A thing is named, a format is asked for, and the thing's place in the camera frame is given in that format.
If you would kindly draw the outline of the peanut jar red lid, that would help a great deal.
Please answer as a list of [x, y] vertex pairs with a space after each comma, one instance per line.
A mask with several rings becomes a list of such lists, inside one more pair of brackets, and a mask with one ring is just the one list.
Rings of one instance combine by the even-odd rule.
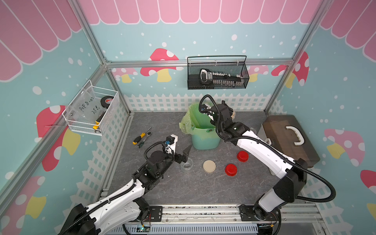
[[251, 130], [255, 135], [257, 134], [257, 130], [256, 130], [256, 129], [250, 127], [250, 130]]
[[231, 118], [232, 120], [234, 120], [235, 117], [236, 117], [236, 112], [233, 111], [233, 110], [230, 110], [230, 118]]

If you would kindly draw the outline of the peanut jar beige lid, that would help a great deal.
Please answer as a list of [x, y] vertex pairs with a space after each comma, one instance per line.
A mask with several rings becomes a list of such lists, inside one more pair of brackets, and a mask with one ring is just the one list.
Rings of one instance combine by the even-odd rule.
[[186, 162], [181, 162], [180, 167], [183, 172], [191, 171], [194, 167], [193, 160], [188, 158]]

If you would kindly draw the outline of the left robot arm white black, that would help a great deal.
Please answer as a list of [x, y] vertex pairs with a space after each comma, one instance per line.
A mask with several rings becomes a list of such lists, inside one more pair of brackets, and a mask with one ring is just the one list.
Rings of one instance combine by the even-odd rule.
[[75, 206], [69, 213], [61, 235], [104, 235], [124, 223], [143, 220], [149, 205], [143, 196], [151, 191], [163, 178], [164, 174], [176, 162], [186, 163], [192, 146], [175, 151], [177, 138], [168, 136], [165, 141], [152, 144], [144, 152], [145, 163], [134, 174], [132, 179], [122, 188], [84, 207]]

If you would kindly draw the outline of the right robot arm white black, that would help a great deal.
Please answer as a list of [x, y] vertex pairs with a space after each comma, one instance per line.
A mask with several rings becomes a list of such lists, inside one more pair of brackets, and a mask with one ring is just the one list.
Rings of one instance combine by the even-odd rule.
[[[277, 184], [263, 194], [254, 204], [252, 211], [257, 220], [264, 221], [274, 210], [296, 199], [313, 203], [327, 203], [335, 199], [336, 190], [325, 178], [308, 170], [303, 159], [295, 160], [259, 138], [242, 122], [234, 122], [234, 110], [225, 101], [217, 104], [211, 95], [204, 95], [199, 102], [199, 111], [209, 116], [215, 132], [225, 142], [246, 150], [279, 178]], [[308, 198], [299, 193], [310, 175], [325, 184], [330, 195], [325, 198]]]

